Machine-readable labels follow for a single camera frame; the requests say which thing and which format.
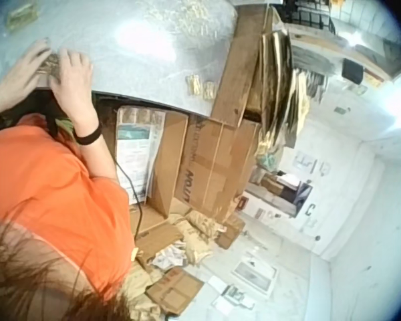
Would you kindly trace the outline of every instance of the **brown cardboard box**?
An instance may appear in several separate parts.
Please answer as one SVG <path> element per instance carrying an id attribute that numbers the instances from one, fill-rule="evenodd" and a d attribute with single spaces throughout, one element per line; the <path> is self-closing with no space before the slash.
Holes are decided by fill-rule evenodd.
<path id="1" fill-rule="evenodd" d="M 153 167 L 152 194 L 142 205 L 143 216 L 135 241 L 139 248 L 138 260 L 148 272 L 151 270 L 148 262 L 156 253 L 182 239 L 179 230 L 166 222 L 166 218 L 174 196 L 187 124 L 186 115 L 166 112 L 163 135 Z M 133 233 L 139 221 L 140 211 L 137 205 L 133 205 L 130 209 Z"/>
<path id="2" fill-rule="evenodd" d="M 224 226 L 227 228 L 225 233 L 221 233 L 215 243 L 217 243 L 223 249 L 228 249 L 233 244 L 233 242 L 241 234 L 245 222 L 240 219 L 237 214 L 233 213 L 225 222 Z"/>
<path id="3" fill-rule="evenodd" d="M 165 314 L 179 316 L 202 287 L 202 281 L 181 267 L 174 267 L 159 282 L 153 284 L 146 294 Z"/>
<path id="4" fill-rule="evenodd" d="M 247 184 L 258 132 L 248 120 L 232 128 L 190 116 L 175 197 L 222 223 Z"/>
<path id="5" fill-rule="evenodd" d="M 139 234 L 136 240 L 136 246 L 139 249 L 137 258 L 143 268 L 150 273 L 152 272 L 152 268 L 149 266 L 150 260 L 154 259 L 158 252 L 182 238 L 182 233 L 175 226 L 162 222 Z"/>

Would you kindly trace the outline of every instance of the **black cable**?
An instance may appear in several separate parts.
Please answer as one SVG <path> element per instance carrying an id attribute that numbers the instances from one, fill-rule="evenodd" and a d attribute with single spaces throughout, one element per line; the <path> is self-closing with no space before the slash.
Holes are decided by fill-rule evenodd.
<path id="1" fill-rule="evenodd" d="M 117 167 L 122 171 L 122 173 L 125 175 L 125 177 L 128 179 L 131 188 L 134 192 L 134 196 L 135 196 L 135 200 L 136 200 L 136 204 L 138 205 L 138 209 L 140 210 L 140 219 L 138 220 L 138 224 L 136 226 L 135 229 L 135 234 L 134 234 L 134 239 L 137 239 L 138 237 L 138 232 L 140 231 L 140 226 L 141 226 L 141 221 L 142 221 L 142 208 L 141 208 L 141 204 L 140 201 L 138 200 L 138 195 L 136 194 L 135 191 L 135 187 L 134 184 L 132 184 L 132 180 L 131 178 L 128 176 L 128 174 L 126 174 L 126 172 L 123 170 L 123 168 L 119 165 L 118 161 L 116 160 L 116 158 L 114 158 L 114 156 L 112 155 L 113 161 L 116 163 Z"/>

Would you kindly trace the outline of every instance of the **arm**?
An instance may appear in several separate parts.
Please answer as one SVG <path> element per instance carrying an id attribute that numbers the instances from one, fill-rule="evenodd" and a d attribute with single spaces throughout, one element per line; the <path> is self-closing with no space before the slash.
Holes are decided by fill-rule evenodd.
<path id="1" fill-rule="evenodd" d="M 35 42 L 0 82 L 0 113 L 22 102 L 39 83 L 37 69 L 51 54 L 46 39 Z"/>
<path id="2" fill-rule="evenodd" d="M 73 122 L 76 134 L 86 137 L 99 126 L 91 99 L 92 64 L 86 55 L 62 49 L 59 67 L 61 83 L 50 78 L 52 92 Z M 118 183 L 116 166 L 102 135 L 92 144 L 81 146 L 80 151 L 91 177 L 105 177 Z"/>

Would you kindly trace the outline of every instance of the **white floor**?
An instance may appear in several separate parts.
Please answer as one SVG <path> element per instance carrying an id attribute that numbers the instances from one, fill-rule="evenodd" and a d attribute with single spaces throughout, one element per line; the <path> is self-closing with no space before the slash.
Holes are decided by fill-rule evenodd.
<path id="1" fill-rule="evenodd" d="M 228 284 L 244 289 L 255 299 L 253 310 L 234 308 L 228 316 L 216 310 L 211 304 L 219 293 L 205 284 L 190 306 L 178 319 L 180 321 L 304 321 L 309 292 L 311 253 L 260 225 L 254 219 L 243 216 L 249 233 L 234 242 L 228 250 L 215 246 L 214 256 L 205 259 L 199 267 L 189 266 L 187 271 L 204 282 L 217 276 Z M 254 289 L 232 275 L 240 257 L 247 251 L 257 250 L 257 255 L 279 269 L 277 282 L 269 298 L 262 297 Z"/>

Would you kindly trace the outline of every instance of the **black wristband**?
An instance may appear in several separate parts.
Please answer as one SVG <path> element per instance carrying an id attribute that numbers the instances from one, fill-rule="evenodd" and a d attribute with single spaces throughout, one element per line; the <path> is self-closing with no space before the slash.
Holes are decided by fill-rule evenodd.
<path id="1" fill-rule="evenodd" d="M 91 145 L 93 142 L 95 142 L 97 139 L 99 139 L 99 137 L 101 136 L 101 133 L 102 133 L 101 124 L 98 125 L 97 129 L 95 129 L 95 131 L 92 134 L 87 135 L 86 137 L 79 137 L 76 134 L 76 131 L 73 130 L 74 139 L 76 140 L 76 142 L 79 145 L 83 145 L 83 146 Z"/>

